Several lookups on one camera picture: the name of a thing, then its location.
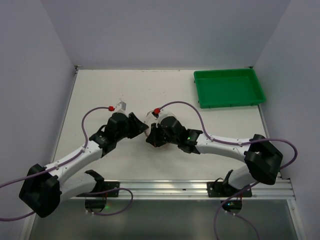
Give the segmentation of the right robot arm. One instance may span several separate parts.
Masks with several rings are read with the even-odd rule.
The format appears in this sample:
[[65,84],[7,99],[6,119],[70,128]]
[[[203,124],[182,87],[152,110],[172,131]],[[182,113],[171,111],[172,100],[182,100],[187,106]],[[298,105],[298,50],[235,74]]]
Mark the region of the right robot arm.
[[212,141],[201,130],[185,128],[174,116],[146,120],[146,142],[155,148],[166,144],[188,154],[213,154],[238,160],[244,166],[230,170],[223,181],[216,181],[212,188],[220,197],[230,197],[256,182],[274,185],[283,160],[283,154],[266,138],[255,134],[248,145],[238,141],[229,145],[224,140]]

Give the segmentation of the white mesh laundry bag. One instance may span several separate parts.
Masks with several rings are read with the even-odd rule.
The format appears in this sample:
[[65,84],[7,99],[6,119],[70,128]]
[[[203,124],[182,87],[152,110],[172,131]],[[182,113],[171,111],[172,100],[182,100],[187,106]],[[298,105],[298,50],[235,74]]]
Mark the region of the white mesh laundry bag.
[[[161,129],[163,129],[163,131],[164,131],[164,126],[162,126],[161,123],[155,123],[155,122],[154,122],[155,118],[154,118],[154,116],[152,115],[152,111],[153,111],[153,110],[149,111],[149,112],[146,114],[145,118],[144,118],[144,123],[149,126],[149,129],[147,129],[147,130],[144,132],[146,138],[148,137],[148,135],[149,135],[149,133],[150,133],[150,131],[151,131],[151,125],[156,125],[158,128],[161,128]],[[167,139],[166,139],[167,134],[166,134],[166,133],[164,133],[164,134],[165,134],[165,141],[166,141],[166,144],[167,144],[167,143],[168,143],[168,141],[167,141]]]

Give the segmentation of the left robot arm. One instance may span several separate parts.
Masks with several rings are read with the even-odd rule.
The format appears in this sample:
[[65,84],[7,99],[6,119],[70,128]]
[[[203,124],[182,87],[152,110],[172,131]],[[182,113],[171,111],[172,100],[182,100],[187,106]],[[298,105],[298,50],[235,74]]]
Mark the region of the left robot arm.
[[82,194],[104,196],[107,190],[105,179],[96,171],[85,171],[77,180],[77,186],[71,186],[70,178],[113,151],[122,139],[133,139],[148,128],[132,112],[113,113],[96,133],[85,137],[84,145],[78,150],[46,166],[33,165],[24,180],[19,198],[39,217],[45,218],[63,200]]

